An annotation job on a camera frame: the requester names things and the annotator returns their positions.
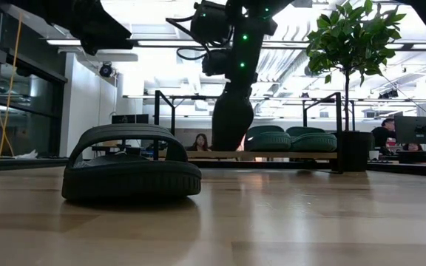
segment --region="potted tree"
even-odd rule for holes
[[[351,76],[360,75],[362,85],[366,76],[382,75],[381,65],[387,65],[388,59],[396,54],[386,46],[401,38],[399,21],[405,17],[405,14],[398,14],[397,9],[381,13],[380,4],[376,15],[369,18],[372,12],[371,0],[357,8],[349,2],[337,5],[337,10],[329,17],[319,17],[318,30],[308,35],[310,45],[306,52],[311,72],[314,75],[327,74],[325,83],[331,82],[333,71],[345,76],[345,131],[342,136],[345,171],[365,171],[373,141],[369,132],[349,130]]]

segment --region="woman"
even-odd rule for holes
[[[422,145],[409,143],[402,148],[409,152],[399,154],[400,163],[426,163],[426,152],[419,152],[423,151]]]
[[[422,145],[415,143],[405,144],[403,149],[404,151],[423,151]]]
[[[187,151],[210,151],[210,149],[208,149],[208,140],[206,139],[206,135],[198,134],[195,138],[195,142],[191,147],[187,148]]]

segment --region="window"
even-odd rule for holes
[[[1,117],[4,120],[6,106],[0,106]],[[36,150],[39,155],[52,155],[50,147],[51,118],[9,109],[9,118],[6,127],[7,138],[11,142],[14,155],[28,154]],[[0,125],[0,143],[2,128]],[[10,149],[5,143],[3,155],[10,156]]]
[[[0,99],[6,101],[9,96],[13,66],[1,66]],[[54,112],[55,88],[49,82],[24,68],[17,68],[14,75],[11,103],[26,106],[37,112]]]

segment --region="wooden bench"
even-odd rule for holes
[[[231,158],[291,158],[291,159],[337,159],[336,152],[261,152],[261,151],[188,151],[189,158],[199,159],[231,159]],[[165,151],[159,151],[159,157],[166,156]]]

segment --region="man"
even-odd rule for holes
[[[375,128],[372,131],[374,135],[375,147],[380,147],[381,151],[386,150],[386,143],[388,138],[396,138],[396,127],[394,125],[394,119],[388,118],[382,121],[381,127]]]

